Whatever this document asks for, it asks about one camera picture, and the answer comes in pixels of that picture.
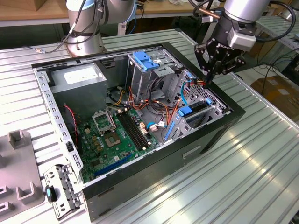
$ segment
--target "yellow wire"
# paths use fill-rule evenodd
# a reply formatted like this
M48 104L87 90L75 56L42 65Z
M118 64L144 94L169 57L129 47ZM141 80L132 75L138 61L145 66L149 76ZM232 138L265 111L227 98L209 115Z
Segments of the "yellow wire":
M118 104L120 104L121 103L121 99L122 99L122 91L121 91L121 95L120 95L120 98L119 98L119 100L114 104L114 105L118 105Z

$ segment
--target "wooden table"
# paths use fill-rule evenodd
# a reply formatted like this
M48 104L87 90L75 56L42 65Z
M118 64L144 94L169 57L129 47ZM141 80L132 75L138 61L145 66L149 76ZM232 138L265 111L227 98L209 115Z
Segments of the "wooden table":
M189 3L173 5L168 0L162 2L147 1L144 3L144 18L175 17L192 15L193 7ZM142 12L137 9L136 18ZM64 0L47 0L35 11L0 6L0 27L25 26L40 24L68 23L68 13Z

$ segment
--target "cardboard box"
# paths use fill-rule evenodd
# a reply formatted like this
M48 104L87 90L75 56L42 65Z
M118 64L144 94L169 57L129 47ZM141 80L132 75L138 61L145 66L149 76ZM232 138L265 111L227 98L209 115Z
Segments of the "cardboard box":
M261 93L264 78L256 80L251 87ZM293 121L299 120L299 91L281 76L268 77L263 96Z
M0 5L37 11L46 0L0 0Z

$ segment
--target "blue pcie slot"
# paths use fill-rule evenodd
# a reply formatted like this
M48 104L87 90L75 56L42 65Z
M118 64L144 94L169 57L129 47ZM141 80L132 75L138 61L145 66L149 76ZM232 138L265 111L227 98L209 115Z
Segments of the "blue pcie slot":
M123 158L123 159L121 159L121 160L119 160L119 161L117 161L117 162L115 162L115 163L113 163L113 164L111 164L111 165L109 165L109 166L103 168L103 169L100 169L100 170L97 171L97 172L94 172L94 173L93 173L94 176L102 175L102 174L104 174L104 173L109 172L110 170L113 170L113 169L115 169L115 168L121 166L122 164L125 164L125 163L128 161L128 158L129 158L130 156L132 156L132 154L127 155L125 158Z
M168 130L168 132L167 132L167 135L166 135L165 138L164 138L165 141L167 141L167 139L169 138L169 135L170 135L170 133L171 133L173 127L174 127L174 122L171 123L171 126L170 126L170 128L169 128L169 130Z

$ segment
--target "perforated metal bracket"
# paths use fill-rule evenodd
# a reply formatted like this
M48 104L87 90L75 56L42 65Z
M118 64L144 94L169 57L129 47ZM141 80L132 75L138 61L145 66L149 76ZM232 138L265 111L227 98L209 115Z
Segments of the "perforated metal bracket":
M14 210L14 206L9 202L4 202L0 204L0 216L13 210Z
M52 206L58 220L63 219L67 215L80 208L84 202L81 192L74 193L72 187L73 170L70 164L65 166L55 165L44 173L46 183L49 187L54 187L57 195L57 201Z
M17 199L21 201L23 204L28 204L39 198L41 191L35 186L35 184L30 181L30 189L22 190L19 187L16 187Z
M8 141L14 149L18 149L27 145L27 139L22 130L9 132Z

